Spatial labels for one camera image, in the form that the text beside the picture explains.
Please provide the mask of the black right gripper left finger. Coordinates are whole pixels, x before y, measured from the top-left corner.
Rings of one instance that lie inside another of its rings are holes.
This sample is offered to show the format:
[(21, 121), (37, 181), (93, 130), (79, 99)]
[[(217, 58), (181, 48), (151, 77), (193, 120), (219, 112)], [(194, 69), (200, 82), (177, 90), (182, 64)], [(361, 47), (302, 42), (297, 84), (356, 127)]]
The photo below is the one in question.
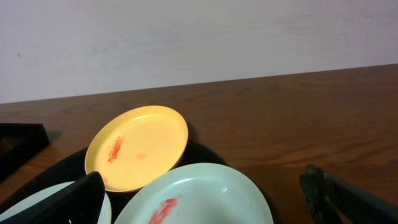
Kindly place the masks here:
[(99, 172), (40, 190), (1, 214), (1, 223), (98, 223), (105, 188)]

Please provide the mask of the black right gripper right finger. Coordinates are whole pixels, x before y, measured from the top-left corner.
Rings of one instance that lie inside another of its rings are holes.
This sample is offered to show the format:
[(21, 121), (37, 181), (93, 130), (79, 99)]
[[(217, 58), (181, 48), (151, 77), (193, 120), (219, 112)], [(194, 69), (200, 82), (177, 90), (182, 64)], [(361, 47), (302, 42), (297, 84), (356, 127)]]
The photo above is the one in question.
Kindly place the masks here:
[(304, 199), (315, 223), (397, 224), (397, 206), (309, 164), (299, 177)]

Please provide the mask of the mint plate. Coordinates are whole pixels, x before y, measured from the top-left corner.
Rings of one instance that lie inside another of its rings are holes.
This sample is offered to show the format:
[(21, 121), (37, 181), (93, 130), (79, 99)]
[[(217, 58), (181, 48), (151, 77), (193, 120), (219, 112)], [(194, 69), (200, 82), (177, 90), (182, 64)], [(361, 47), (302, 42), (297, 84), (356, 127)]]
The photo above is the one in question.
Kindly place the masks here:
[[(73, 181), (53, 185), (51, 187), (40, 190), (40, 191), (24, 198), (20, 202), (17, 202), (10, 208), (6, 209), (5, 212), (1, 212), (1, 221), (5, 220), (13, 215), (16, 215), (17, 213), (37, 204), (41, 200), (51, 196), (52, 194), (54, 194), (55, 192), (58, 192), (59, 190), (62, 190), (63, 188), (67, 187), (68, 185), (70, 185), (72, 183), (73, 183)], [(104, 199), (103, 199), (103, 204), (101, 207), (101, 211), (99, 214), (99, 218), (98, 218), (98, 224), (110, 224), (111, 217), (112, 217), (111, 202), (110, 202), (107, 194), (105, 194)]]
[(241, 172), (197, 163), (171, 170), (142, 188), (116, 223), (273, 222), (259, 188)]

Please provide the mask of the yellow plastic plate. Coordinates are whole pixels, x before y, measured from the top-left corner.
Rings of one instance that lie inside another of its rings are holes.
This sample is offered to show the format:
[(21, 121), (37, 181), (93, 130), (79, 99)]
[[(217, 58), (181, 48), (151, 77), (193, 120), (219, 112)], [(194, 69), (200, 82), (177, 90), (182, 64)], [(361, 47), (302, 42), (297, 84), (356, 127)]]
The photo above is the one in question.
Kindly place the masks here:
[(85, 172), (99, 172), (108, 192), (137, 191), (173, 169), (188, 142), (188, 126), (172, 108), (159, 105), (129, 110), (93, 138)]

